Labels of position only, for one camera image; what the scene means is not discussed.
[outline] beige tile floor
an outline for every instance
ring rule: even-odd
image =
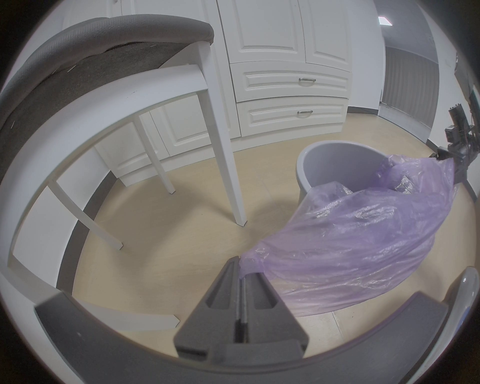
[[[184,321],[228,258],[242,254],[285,225],[298,202],[297,156],[304,147],[320,140],[355,141],[386,154],[422,157],[432,153],[401,128],[362,114],[349,114],[341,133],[236,152],[248,217],[244,228],[233,221],[215,159],[169,172],[177,189],[173,195],[165,191],[158,178],[130,187],[117,181],[96,221],[121,239],[124,247],[116,251],[89,234],[73,295],[123,311],[174,314]],[[442,300],[453,280],[474,264],[475,249],[474,204],[461,186],[434,248],[407,280],[375,299],[298,319],[310,335],[306,356],[359,336],[418,290]],[[172,343],[176,331],[124,335],[176,356]]]

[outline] chair leg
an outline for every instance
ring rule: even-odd
[[[237,168],[228,134],[227,118],[223,109],[222,96],[210,45],[204,41],[195,45],[197,50],[193,56],[196,64],[202,70],[208,86],[208,90],[197,94],[198,99],[235,221],[243,227],[247,222],[247,216],[243,207]]]
[[[59,186],[56,181],[51,181],[48,184],[48,187],[57,197],[57,199],[65,206],[65,208],[67,208],[70,213],[74,215],[89,230],[93,231],[97,236],[101,237],[113,248],[119,250],[123,247],[121,241],[117,240],[104,229],[100,228],[95,221],[89,218],[88,215],[82,209],[80,209],[77,204],[73,202],[73,200],[65,193],[65,191]]]
[[[144,149],[145,149],[145,152],[147,153],[148,158],[150,159],[152,165],[154,166],[158,176],[162,180],[163,185],[165,185],[165,188],[167,189],[168,193],[175,192],[175,188],[173,187],[173,184],[171,183],[165,170],[160,164],[160,160],[158,160],[158,157],[156,156],[155,149],[153,148],[152,143],[148,138],[145,127],[142,124],[142,121],[140,120],[139,116],[135,116],[133,118],[133,125],[135,126],[135,129],[137,130],[138,135],[140,136],[140,141],[144,146]]]

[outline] bucket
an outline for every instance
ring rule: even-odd
[[[338,181],[352,192],[369,187],[370,180],[386,155],[359,143],[331,140],[313,143],[297,159],[299,204],[317,185]]]

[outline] gray upholstered seat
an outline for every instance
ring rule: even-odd
[[[164,15],[97,18],[53,36],[0,94],[0,181],[28,138],[64,106],[213,37],[210,24]]]

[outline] plastic bag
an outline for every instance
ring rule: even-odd
[[[335,311],[396,287],[431,250],[455,191],[454,162],[390,156],[371,188],[312,188],[287,225],[240,258],[295,316]]]

